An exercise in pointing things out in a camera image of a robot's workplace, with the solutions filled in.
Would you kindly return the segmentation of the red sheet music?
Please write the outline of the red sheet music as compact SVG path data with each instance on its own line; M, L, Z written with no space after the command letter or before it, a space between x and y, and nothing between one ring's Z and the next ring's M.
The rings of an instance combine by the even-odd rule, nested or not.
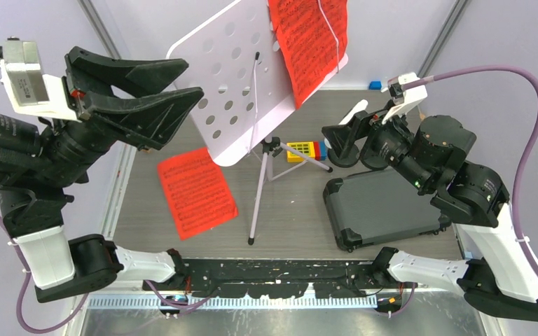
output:
M299 109L328 75L344 67L347 1L274 0L268 8Z
M223 172L207 148L168 158L157 165L157 173L180 240L239 215Z

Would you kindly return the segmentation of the white music stand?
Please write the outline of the white music stand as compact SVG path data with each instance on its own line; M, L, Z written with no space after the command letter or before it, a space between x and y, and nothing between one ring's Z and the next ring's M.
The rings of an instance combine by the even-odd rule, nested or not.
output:
M233 166L261 147L250 245L256 241L263 187L279 178L273 173L274 158L298 152L272 134L295 111L276 41L267 1L232 1L173 43L166 54L189 64L175 87L200 87L204 92L190 116L217 165Z

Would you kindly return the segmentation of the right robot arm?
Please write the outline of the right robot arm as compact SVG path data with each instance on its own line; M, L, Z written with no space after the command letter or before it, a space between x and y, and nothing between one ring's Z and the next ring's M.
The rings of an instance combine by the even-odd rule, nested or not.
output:
M376 284L420 283L463 297L474 309L503 319L538 322L538 259L516 233L513 200L500 175L468 161L476 135L449 115L425 118L411 132L404 118L356 113L322 128L334 153L345 156L365 139L374 154L419 195L471 237L481 258L440 260L382 248L369 269Z

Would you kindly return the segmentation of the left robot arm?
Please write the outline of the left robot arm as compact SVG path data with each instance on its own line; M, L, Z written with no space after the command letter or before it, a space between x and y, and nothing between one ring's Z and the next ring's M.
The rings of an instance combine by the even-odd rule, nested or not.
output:
M160 150L202 99L200 87L169 90L184 59L114 59L74 47L66 73L44 74L33 41L0 42L1 83L16 113L0 114L0 223L29 266L39 302L103 289L117 280L171 290L187 279L180 254L131 251L88 234L67 239L64 189L87 183L88 169L116 142Z

